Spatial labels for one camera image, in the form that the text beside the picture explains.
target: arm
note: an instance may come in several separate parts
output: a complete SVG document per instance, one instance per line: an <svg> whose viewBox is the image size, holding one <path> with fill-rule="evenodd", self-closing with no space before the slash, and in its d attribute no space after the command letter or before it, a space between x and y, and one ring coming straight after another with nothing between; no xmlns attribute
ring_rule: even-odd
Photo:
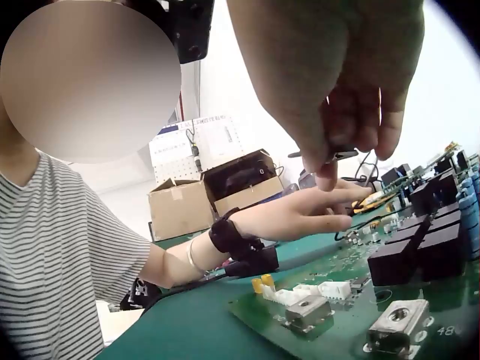
<svg viewBox="0 0 480 360"><path fill-rule="evenodd" d="M234 213L230 220L243 236L252 234L266 240L292 241L319 232L337 232L349 228L349 216L327 215L325 209L363 199L369 193L370 189L359 186L333 192L305 189ZM202 270L215 268L229 257L229 254L220 253L215 248L208 232L191 241L193 261ZM203 274L193 268L188 260L189 244L190 241L166 251L152 244L140 278L166 288L201 278Z"/></svg>

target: black box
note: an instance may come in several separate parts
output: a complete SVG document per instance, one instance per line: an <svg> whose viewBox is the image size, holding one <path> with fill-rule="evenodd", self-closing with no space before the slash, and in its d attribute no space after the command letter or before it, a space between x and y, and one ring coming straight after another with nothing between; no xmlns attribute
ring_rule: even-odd
<svg viewBox="0 0 480 360"><path fill-rule="evenodd" d="M469 160L467 155L465 155L465 151L459 151L456 155L456 163L458 164L458 167L460 170L467 170L469 166Z"/></svg>
<svg viewBox="0 0 480 360"><path fill-rule="evenodd" d="M390 240L385 241L385 245L393 244L394 242L409 240L415 236L415 233L420 228L420 225L416 225L410 228L401 229L395 233L393 233Z"/></svg>
<svg viewBox="0 0 480 360"><path fill-rule="evenodd" d="M410 166L408 166L408 164L402 164L399 167L397 167L397 170L403 176L407 176L407 171L410 171Z"/></svg>
<svg viewBox="0 0 480 360"><path fill-rule="evenodd" d="M382 176L382 181L384 182L384 186L390 185L392 182L395 180L399 179L400 176L397 173L397 169L393 168L388 170L386 173L384 173Z"/></svg>
<svg viewBox="0 0 480 360"><path fill-rule="evenodd" d="M437 213L435 214L435 219L451 214L454 211L458 211L458 203L453 203L438 209Z"/></svg>
<svg viewBox="0 0 480 360"><path fill-rule="evenodd" d="M411 228L413 226L420 225L422 221L425 219L426 215L422 215L419 217L411 217L403 222L401 230Z"/></svg>
<svg viewBox="0 0 480 360"><path fill-rule="evenodd" d="M368 258L375 286L406 284L416 269L415 246L411 240L383 245Z"/></svg>
<svg viewBox="0 0 480 360"><path fill-rule="evenodd" d="M437 174L447 171L449 169L455 170L452 158L447 157L446 159L437 162L437 165L434 166L434 169Z"/></svg>
<svg viewBox="0 0 480 360"><path fill-rule="evenodd" d="M444 173L439 180L437 188L440 190L440 199L444 205L456 203L456 194L458 183L453 171Z"/></svg>
<svg viewBox="0 0 480 360"><path fill-rule="evenodd" d="M445 216L441 216L432 221L428 232L439 231L450 226L460 224L460 211L455 211Z"/></svg>
<svg viewBox="0 0 480 360"><path fill-rule="evenodd" d="M410 202L417 217L429 215L438 207L438 201L433 196L436 184L436 181L429 181L410 194Z"/></svg>
<svg viewBox="0 0 480 360"><path fill-rule="evenodd" d="M459 224L426 235L417 250L422 280L462 275L465 247L466 238L460 232Z"/></svg>

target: hand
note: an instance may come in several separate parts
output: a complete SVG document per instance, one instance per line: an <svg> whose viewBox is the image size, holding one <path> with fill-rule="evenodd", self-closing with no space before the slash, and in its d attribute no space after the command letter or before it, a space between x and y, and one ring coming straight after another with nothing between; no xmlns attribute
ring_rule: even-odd
<svg viewBox="0 0 480 360"><path fill-rule="evenodd" d="M375 149L380 160L395 150L423 41L422 3L228 0L257 97L322 190L337 179L336 163L325 164L330 144ZM346 20L352 13L361 24Z"/></svg>
<svg viewBox="0 0 480 360"><path fill-rule="evenodd" d="M347 215L333 215L328 208L362 200L370 193L363 187L323 192L303 189L290 195L234 213L230 219L242 235L265 240L293 241L322 233L344 231L351 226Z"/></svg>

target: finger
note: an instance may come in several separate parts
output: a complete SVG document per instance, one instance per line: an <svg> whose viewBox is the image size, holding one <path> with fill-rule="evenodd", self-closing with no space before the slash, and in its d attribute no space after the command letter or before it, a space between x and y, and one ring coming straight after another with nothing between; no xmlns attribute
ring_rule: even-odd
<svg viewBox="0 0 480 360"><path fill-rule="evenodd" d="M380 126L380 90L361 87L357 93L358 124L355 146L362 152L374 149L378 144Z"/></svg>
<svg viewBox="0 0 480 360"><path fill-rule="evenodd" d="M336 86L327 101L320 105L325 134L332 145L352 143L356 129L356 103L352 91Z"/></svg>
<svg viewBox="0 0 480 360"><path fill-rule="evenodd" d="M318 233L345 231L352 225L352 218L347 215L303 216L299 228L303 236Z"/></svg>
<svg viewBox="0 0 480 360"><path fill-rule="evenodd" d="M407 91L398 94L382 90L381 96L382 122L378 129L379 142L375 154L383 161L392 156L400 140Z"/></svg>
<svg viewBox="0 0 480 360"><path fill-rule="evenodd" d="M317 215L321 214L323 209L332 208L336 204L351 204L354 201L363 200L370 193L370 188L362 187L359 189L334 189L331 192L312 188L295 192L292 196L296 195L296 208L301 214Z"/></svg>
<svg viewBox="0 0 480 360"><path fill-rule="evenodd" d="M315 174L315 183L322 191L331 191L338 180L338 164L336 161L323 165Z"/></svg>

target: white label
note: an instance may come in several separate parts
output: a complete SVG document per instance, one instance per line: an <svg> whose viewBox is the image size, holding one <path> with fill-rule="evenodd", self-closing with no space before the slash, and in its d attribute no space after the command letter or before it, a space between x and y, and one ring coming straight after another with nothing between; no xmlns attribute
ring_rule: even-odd
<svg viewBox="0 0 480 360"><path fill-rule="evenodd" d="M173 200L183 200L183 194L181 192L181 189L172 188L170 189L170 192L172 193Z"/></svg>

